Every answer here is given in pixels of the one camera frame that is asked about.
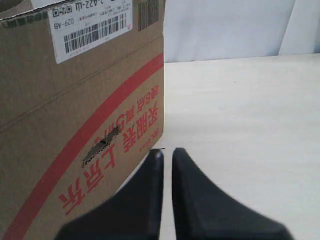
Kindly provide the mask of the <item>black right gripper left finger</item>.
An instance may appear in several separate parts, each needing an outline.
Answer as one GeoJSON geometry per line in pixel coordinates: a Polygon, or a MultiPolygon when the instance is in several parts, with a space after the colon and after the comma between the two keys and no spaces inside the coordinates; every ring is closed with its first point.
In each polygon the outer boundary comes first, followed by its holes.
{"type": "Polygon", "coordinates": [[[141,167],[112,198],[64,225],[58,240],[157,240],[164,190],[164,155],[149,151],[141,167]]]}

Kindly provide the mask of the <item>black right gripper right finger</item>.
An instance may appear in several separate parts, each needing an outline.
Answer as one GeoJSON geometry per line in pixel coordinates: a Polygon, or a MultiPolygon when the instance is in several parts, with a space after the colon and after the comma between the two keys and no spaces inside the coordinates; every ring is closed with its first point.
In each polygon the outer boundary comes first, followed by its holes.
{"type": "Polygon", "coordinates": [[[288,229],[214,184],[187,151],[172,154],[172,208],[178,240],[290,240],[288,229]]]}

